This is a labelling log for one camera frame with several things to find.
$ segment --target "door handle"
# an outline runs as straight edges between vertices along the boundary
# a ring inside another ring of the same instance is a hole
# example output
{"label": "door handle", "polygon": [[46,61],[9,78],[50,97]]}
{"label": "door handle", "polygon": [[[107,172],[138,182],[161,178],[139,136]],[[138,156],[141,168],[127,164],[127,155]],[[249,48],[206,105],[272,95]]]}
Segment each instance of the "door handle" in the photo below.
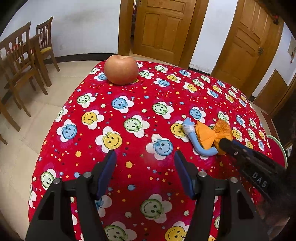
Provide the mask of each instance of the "door handle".
{"label": "door handle", "polygon": [[263,48],[260,47],[260,48],[258,49],[258,55],[260,56],[262,53],[263,53]]}

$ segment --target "chair leg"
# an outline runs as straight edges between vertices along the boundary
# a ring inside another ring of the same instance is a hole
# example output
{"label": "chair leg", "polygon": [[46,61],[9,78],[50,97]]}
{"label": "chair leg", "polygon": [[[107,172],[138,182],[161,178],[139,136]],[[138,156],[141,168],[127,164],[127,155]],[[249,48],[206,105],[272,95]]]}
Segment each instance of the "chair leg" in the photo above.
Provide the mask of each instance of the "chair leg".
{"label": "chair leg", "polygon": [[25,107],[24,102],[22,101],[22,99],[20,98],[18,92],[14,89],[13,90],[13,94],[16,97],[17,101],[19,102],[19,104],[21,105],[21,107],[24,109],[24,111],[26,112],[27,116],[31,117],[31,114],[28,112],[27,108]]}
{"label": "chair leg", "polygon": [[35,85],[33,84],[33,77],[31,77],[30,79],[29,79],[29,82],[30,82],[30,85],[32,86],[32,89],[34,90],[34,91],[36,91],[36,87],[35,87]]}
{"label": "chair leg", "polygon": [[7,141],[3,139],[3,137],[0,135],[0,141],[2,141],[5,145],[7,145]]}
{"label": "chair leg", "polygon": [[19,125],[14,121],[11,115],[8,113],[6,107],[0,101],[0,111],[4,115],[5,119],[16,129],[17,132],[20,131]]}
{"label": "chair leg", "polygon": [[17,107],[21,110],[22,107],[20,106],[19,102],[17,101],[17,99],[15,98],[14,95],[12,95],[12,96],[13,96],[13,101],[16,103]]}
{"label": "chair leg", "polygon": [[51,52],[50,57],[52,59],[52,62],[54,63],[54,66],[56,67],[57,71],[60,72],[59,66],[57,65],[57,61],[56,61],[56,59],[54,57],[54,52],[53,51]]}
{"label": "chair leg", "polygon": [[42,90],[42,92],[44,93],[44,95],[48,95],[48,92],[46,91],[44,84],[42,82],[42,79],[40,77],[40,74],[38,72],[38,69],[35,70],[35,79],[40,87],[40,89]]}

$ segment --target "door frame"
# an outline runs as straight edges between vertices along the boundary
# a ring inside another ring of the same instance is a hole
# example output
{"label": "door frame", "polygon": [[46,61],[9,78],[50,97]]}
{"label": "door frame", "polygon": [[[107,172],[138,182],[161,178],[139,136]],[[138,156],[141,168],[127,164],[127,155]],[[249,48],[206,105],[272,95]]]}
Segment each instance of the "door frame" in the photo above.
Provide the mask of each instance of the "door frame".
{"label": "door frame", "polygon": [[[118,31],[118,54],[129,56],[131,47],[131,22],[134,0],[121,0]],[[187,38],[178,66],[188,69],[195,46],[200,35],[209,0],[197,0]]]}
{"label": "door frame", "polygon": [[[216,65],[211,73],[211,76],[213,77],[215,77],[215,75],[218,72],[218,69],[223,64],[223,61],[226,58],[228,50],[232,44],[233,38],[236,35],[237,27],[242,17],[244,2],[245,0],[238,0],[237,2],[237,7],[226,41],[224,43],[220,56],[216,62]],[[263,6],[263,8],[265,9],[265,11],[267,11],[268,14],[270,14],[266,7]],[[267,40],[264,43],[264,48],[268,49],[263,51],[262,55],[258,58],[256,65],[254,66],[249,77],[246,79],[245,84],[241,87],[241,91],[246,95],[247,98],[249,98],[252,95],[252,93],[264,77],[265,73],[267,72],[272,60],[274,59],[277,48],[279,46],[279,42],[281,40],[283,27],[284,21],[282,18],[279,18],[278,25],[273,23],[271,24],[271,29],[268,32]]]}

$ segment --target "table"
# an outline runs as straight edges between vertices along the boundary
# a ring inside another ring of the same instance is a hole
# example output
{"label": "table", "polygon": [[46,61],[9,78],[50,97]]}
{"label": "table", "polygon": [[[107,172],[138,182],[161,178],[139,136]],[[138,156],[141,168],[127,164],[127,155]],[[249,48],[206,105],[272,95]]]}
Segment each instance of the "table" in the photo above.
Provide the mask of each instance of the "table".
{"label": "table", "polygon": [[[195,202],[184,194],[175,170],[177,150],[213,177],[236,176],[258,202],[259,193],[227,155],[199,155],[180,129],[188,116],[208,126],[222,119],[230,124],[234,139],[271,157],[265,132],[245,95],[193,71],[144,61],[138,66],[134,83],[115,86],[104,74],[104,61],[100,62],[65,103],[36,163],[29,219],[54,178],[78,178],[110,149],[116,151],[117,165],[106,194],[96,202],[105,230],[110,225],[115,228],[109,230],[110,240],[183,240]],[[76,200],[71,200],[76,238],[82,240]],[[210,240],[217,236],[219,215],[220,198],[216,198]]]}

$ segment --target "orange bow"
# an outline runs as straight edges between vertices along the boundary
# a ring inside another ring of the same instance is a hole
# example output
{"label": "orange bow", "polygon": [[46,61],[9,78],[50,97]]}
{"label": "orange bow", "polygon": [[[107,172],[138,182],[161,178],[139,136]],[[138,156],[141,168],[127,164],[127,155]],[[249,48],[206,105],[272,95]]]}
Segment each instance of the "orange bow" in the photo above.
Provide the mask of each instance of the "orange bow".
{"label": "orange bow", "polygon": [[195,125],[195,132],[198,137],[198,141],[203,148],[208,150],[214,143],[216,149],[218,150],[218,155],[226,154],[226,152],[220,149],[219,141],[222,138],[227,138],[232,141],[233,138],[230,125],[220,119],[216,122],[213,130],[200,121],[197,121],[197,124]]}

